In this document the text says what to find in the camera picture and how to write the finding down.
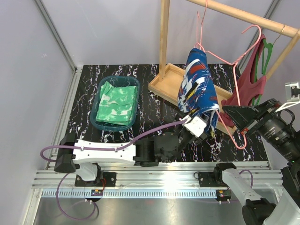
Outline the blue patterned trousers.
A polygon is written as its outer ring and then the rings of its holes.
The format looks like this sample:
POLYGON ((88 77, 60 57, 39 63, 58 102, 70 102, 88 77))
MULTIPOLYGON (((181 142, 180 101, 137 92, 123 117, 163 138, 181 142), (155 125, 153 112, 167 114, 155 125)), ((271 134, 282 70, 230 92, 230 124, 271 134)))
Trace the blue patterned trousers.
POLYGON ((211 135, 215 131, 220 106, 206 53, 198 48, 193 48, 188 54, 177 99, 181 112, 206 121, 206 134, 211 135))

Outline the green tie-dye trousers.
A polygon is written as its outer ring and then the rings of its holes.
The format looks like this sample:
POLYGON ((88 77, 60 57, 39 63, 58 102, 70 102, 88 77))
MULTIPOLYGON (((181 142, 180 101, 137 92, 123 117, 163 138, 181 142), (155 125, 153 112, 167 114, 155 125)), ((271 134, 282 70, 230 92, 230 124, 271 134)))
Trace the green tie-dye trousers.
POLYGON ((100 89, 97 122, 128 125, 132 119, 137 86, 114 87, 105 82, 100 89))

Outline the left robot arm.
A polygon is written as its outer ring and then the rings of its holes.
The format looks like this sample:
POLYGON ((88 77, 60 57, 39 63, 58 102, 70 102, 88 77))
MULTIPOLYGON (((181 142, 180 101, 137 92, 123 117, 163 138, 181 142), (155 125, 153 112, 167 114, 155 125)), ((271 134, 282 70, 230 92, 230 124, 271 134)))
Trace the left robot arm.
POLYGON ((151 131, 126 143, 99 143, 77 139, 75 132, 66 134, 60 142, 54 170, 57 173, 76 173, 91 186, 100 184, 99 163, 122 163, 141 167, 155 167, 171 163, 192 142, 207 137, 204 131, 208 117, 178 114, 174 131, 150 137, 151 131))

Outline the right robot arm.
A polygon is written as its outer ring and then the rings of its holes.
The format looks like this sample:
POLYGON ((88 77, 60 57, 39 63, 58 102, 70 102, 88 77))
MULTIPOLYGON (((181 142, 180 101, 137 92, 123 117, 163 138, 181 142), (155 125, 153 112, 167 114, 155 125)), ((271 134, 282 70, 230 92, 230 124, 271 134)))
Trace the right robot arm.
POLYGON ((280 170, 282 184, 268 181, 265 186, 279 193, 277 203, 270 203, 242 178, 233 163, 216 164, 213 181, 227 185, 242 205, 247 225, 298 225, 300 223, 300 133, 293 128, 295 114, 287 104, 269 99, 256 106, 223 106, 243 135, 258 133, 288 162, 280 170))

